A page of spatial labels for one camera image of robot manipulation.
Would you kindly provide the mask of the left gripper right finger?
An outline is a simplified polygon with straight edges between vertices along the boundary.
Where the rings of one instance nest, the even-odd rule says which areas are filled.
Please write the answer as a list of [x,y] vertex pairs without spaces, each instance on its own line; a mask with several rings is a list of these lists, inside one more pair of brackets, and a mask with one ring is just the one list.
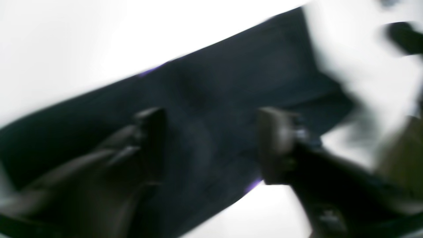
[[298,115],[261,107],[257,123],[264,182],[294,190],[311,224],[311,237],[422,237],[421,201],[312,146]]

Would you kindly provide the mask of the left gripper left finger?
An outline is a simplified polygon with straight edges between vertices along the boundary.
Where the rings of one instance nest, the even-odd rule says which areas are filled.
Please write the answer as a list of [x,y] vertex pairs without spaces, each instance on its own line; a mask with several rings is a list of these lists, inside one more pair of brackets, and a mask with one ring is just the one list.
[[1,205],[10,238],[127,238],[135,210],[161,185],[165,109],[137,113],[93,151],[38,177]]

